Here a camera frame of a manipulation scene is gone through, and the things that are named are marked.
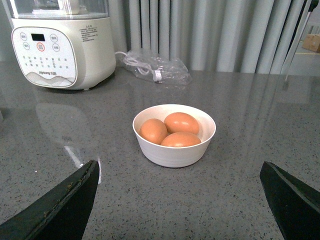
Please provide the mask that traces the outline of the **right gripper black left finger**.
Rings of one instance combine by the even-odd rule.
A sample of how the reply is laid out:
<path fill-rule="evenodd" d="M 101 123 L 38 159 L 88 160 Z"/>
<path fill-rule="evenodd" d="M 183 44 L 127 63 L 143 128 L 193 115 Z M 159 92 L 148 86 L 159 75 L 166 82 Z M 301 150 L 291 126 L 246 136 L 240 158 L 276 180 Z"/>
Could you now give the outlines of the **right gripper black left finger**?
<path fill-rule="evenodd" d="M 80 240 L 96 196 L 100 166 L 91 160 L 0 226 L 2 240 Z"/>

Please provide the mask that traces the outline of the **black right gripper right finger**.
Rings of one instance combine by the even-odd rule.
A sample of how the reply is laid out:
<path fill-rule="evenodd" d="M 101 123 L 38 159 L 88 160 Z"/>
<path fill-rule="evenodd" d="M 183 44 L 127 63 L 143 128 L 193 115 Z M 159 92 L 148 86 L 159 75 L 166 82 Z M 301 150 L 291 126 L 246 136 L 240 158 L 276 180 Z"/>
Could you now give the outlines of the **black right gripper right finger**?
<path fill-rule="evenodd" d="M 273 217 L 285 240 L 320 238 L 320 192 L 272 162 L 259 174 Z"/>

